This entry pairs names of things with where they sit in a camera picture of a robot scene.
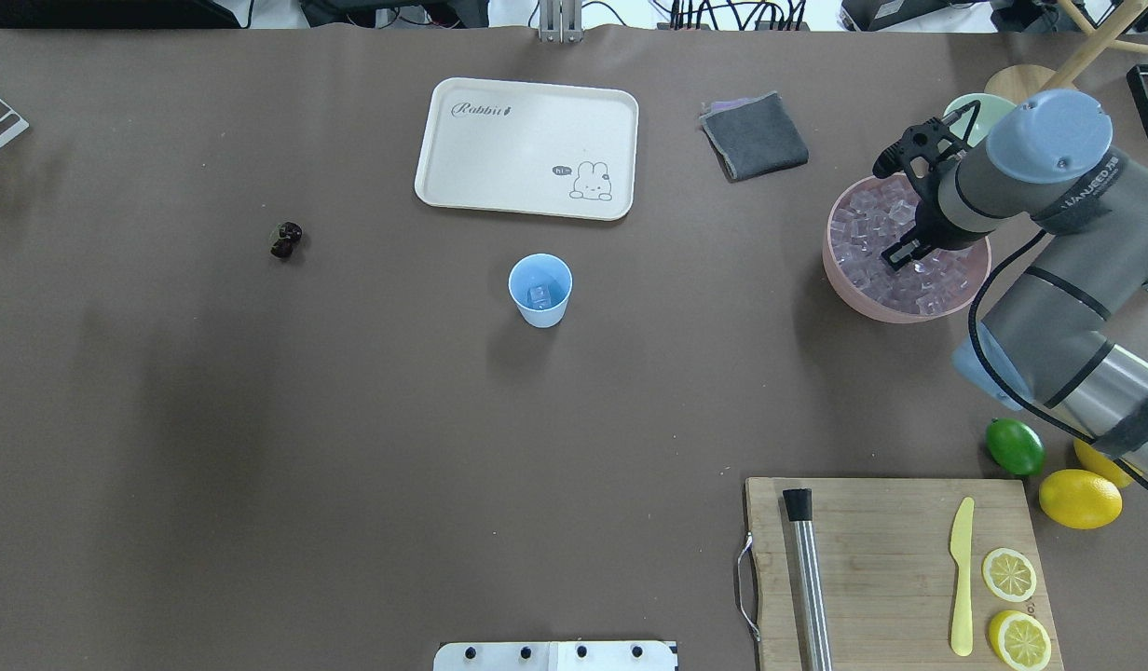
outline wooden cutting board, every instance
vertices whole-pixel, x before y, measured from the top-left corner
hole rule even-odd
[[[987,622],[1001,610],[1030,612],[1046,625],[1054,649],[1047,670],[1062,671],[1046,579],[1017,480],[871,479],[871,477],[750,477],[760,665],[765,671],[807,669],[794,617],[794,535],[782,491],[813,489],[815,542],[833,666],[841,671],[1008,669],[987,643]],[[963,496],[976,501],[971,538],[974,647],[951,653],[951,608],[956,565],[951,522]],[[1038,572],[1025,603],[992,595],[979,574],[988,552],[1009,547]]]

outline rabbit cartoon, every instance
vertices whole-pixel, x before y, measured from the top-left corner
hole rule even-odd
[[[611,200],[611,177],[607,175],[607,164],[592,164],[590,161],[583,161],[579,164],[571,199]]]

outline metal clamp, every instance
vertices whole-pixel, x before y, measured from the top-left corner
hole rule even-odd
[[[541,0],[542,43],[582,43],[582,0]]]
[[[744,548],[740,549],[739,555],[735,557],[735,600],[739,604],[739,615],[744,616],[745,622],[748,624],[748,628],[752,630],[752,639],[760,642],[760,628],[757,627],[757,623],[752,620],[748,616],[748,611],[744,609],[744,586],[742,586],[742,580],[739,578],[739,566],[744,564],[744,555],[752,553],[752,531],[748,531],[747,538],[745,538]],[[753,565],[755,565],[755,557],[752,560]]]

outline cutting board handle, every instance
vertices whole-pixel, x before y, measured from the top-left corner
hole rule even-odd
[[[739,555],[735,557],[735,602],[739,604],[739,615],[744,616],[744,620],[747,622],[748,628],[752,630],[753,640],[759,643],[760,628],[757,627],[757,623],[748,616],[748,611],[744,609],[744,581],[740,578],[740,566],[744,564],[745,554],[752,554],[752,531],[748,531],[748,534],[744,540],[744,547],[739,548]],[[752,585],[752,591],[757,591],[755,581]]]

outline blue plastic cup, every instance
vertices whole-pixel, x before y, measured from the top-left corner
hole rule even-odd
[[[507,276],[507,290],[526,322],[549,329],[561,322],[574,288],[571,269],[552,254],[523,256]]]

